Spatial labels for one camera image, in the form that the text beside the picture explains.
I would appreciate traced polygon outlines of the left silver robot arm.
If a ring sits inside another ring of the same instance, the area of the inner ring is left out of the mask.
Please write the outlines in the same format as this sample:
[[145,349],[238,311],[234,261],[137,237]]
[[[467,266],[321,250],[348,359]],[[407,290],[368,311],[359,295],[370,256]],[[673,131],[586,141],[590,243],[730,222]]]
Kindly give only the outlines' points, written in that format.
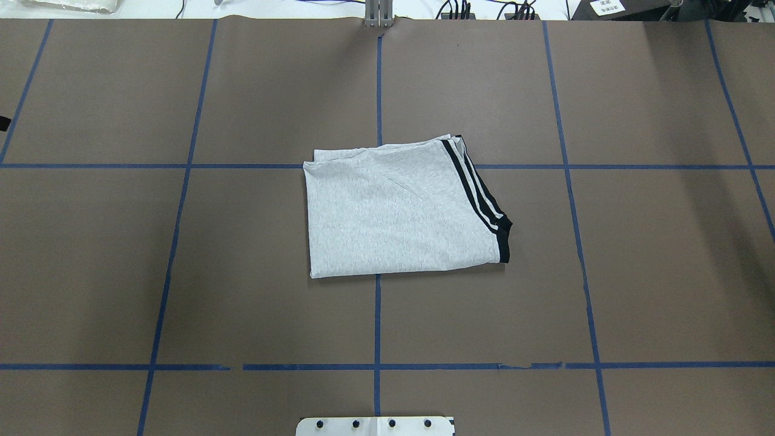
[[12,123],[12,119],[0,116],[0,132],[8,132],[8,129]]

